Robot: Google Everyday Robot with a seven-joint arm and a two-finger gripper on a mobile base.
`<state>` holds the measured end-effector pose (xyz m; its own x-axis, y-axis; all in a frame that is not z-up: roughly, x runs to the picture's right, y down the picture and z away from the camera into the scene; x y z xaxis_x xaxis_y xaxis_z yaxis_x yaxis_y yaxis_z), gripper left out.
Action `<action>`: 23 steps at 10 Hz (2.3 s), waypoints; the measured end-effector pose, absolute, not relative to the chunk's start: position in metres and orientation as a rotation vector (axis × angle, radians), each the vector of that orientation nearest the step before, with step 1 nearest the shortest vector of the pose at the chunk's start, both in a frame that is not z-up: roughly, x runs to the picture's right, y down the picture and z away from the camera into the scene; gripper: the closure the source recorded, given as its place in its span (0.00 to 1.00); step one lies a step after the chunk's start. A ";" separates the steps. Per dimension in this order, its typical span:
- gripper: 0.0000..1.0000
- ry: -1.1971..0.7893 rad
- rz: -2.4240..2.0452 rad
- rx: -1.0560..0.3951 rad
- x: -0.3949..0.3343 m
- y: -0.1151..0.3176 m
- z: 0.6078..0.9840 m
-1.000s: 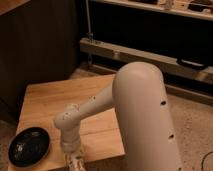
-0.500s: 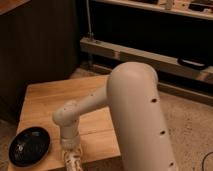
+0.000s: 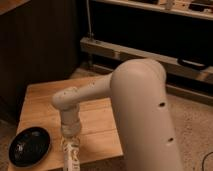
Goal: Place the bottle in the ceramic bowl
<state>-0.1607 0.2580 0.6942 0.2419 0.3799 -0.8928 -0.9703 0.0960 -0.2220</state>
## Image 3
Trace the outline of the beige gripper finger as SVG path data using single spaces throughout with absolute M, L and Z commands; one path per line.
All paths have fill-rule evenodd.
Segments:
M 66 138 L 63 135 L 61 136 L 61 148 L 66 151 Z
M 74 137 L 74 144 L 75 144 L 74 146 L 75 146 L 76 154 L 78 154 L 79 151 L 80 151 L 80 138 L 79 138 L 79 136 Z

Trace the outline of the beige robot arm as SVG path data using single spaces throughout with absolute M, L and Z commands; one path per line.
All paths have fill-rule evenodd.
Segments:
M 52 105 L 60 112 L 62 135 L 80 132 L 81 102 L 108 97 L 128 171 L 183 171 L 165 83 L 159 62 L 134 59 L 86 86 L 55 93 Z

